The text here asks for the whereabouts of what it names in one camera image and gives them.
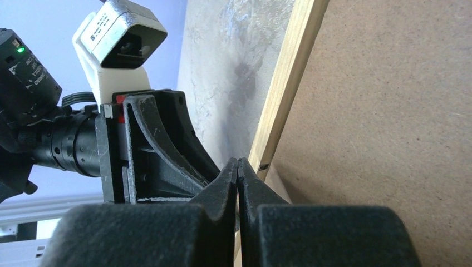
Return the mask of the brown backing board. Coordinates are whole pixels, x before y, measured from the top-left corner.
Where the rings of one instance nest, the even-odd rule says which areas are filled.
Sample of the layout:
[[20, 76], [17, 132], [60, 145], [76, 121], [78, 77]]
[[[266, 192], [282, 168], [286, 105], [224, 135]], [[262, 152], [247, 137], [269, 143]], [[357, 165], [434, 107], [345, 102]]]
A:
[[382, 205], [471, 265], [471, 2], [330, 1], [273, 166], [295, 203]]

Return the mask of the wooden picture frame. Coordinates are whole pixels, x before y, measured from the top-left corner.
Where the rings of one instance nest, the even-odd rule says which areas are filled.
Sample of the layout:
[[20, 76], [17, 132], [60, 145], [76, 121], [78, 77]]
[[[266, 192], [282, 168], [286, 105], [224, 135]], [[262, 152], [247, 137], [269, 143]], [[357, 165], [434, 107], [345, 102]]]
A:
[[264, 181], [285, 127], [328, 0], [295, 1], [248, 161]]

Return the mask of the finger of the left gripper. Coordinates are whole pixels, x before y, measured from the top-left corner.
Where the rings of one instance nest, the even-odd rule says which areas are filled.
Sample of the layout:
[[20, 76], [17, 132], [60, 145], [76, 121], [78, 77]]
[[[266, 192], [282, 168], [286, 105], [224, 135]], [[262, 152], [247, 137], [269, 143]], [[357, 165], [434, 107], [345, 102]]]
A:
[[125, 200], [131, 204], [190, 199], [208, 186], [169, 137], [152, 95], [123, 102], [128, 170]]
[[188, 112], [185, 93], [158, 90], [156, 104], [166, 132], [179, 154], [207, 182], [212, 182], [220, 169], [198, 139]]

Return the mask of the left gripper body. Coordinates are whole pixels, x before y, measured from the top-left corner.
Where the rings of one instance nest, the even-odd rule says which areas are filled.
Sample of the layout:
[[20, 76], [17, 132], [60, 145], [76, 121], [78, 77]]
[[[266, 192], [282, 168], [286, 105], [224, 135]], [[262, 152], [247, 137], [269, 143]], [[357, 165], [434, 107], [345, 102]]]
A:
[[32, 151], [40, 166], [101, 179], [105, 203], [127, 202], [127, 149], [123, 105], [87, 105], [38, 126]]

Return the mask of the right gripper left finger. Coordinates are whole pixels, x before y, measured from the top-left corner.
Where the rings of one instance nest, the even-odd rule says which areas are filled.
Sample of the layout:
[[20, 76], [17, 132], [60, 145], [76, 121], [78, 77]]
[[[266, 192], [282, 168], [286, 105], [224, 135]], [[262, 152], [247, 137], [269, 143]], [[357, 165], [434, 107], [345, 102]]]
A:
[[238, 160], [180, 204], [89, 204], [58, 223], [41, 266], [232, 266]]

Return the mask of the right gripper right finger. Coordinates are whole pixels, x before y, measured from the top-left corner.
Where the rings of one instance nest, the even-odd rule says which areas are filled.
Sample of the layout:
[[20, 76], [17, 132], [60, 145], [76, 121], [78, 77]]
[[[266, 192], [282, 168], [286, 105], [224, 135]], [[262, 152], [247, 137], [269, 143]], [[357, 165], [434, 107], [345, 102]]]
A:
[[243, 266], [420, 266], [399, 216], [384, 206], [292, 205], [238, 162]]

